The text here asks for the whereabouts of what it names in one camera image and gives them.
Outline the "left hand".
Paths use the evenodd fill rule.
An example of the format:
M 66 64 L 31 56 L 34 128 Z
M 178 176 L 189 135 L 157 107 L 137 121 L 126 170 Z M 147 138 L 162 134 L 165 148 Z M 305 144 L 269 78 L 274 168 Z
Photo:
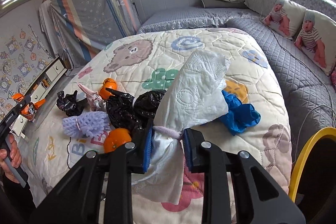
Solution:
M 11 150 L 10 150 L 10 158 L 11 158 L 11 165 L 14 168 L 18 168 L 22 162 L 21 153 L 18 149 L 17 142 L 15 140 L 15 137 L 13 134 L 9 134 L 9 142 L 11 144 Z M 7 151 L 5 149 L 0 150 L 0 161 L 1 161 L 1 168 L 3 169 L 5 176 L 12 182 L 19 183 L 17 178 L 14 176 L 14 174 L 11 172 L 10 168 L 7 166 L 5 159 L 7 158 Z

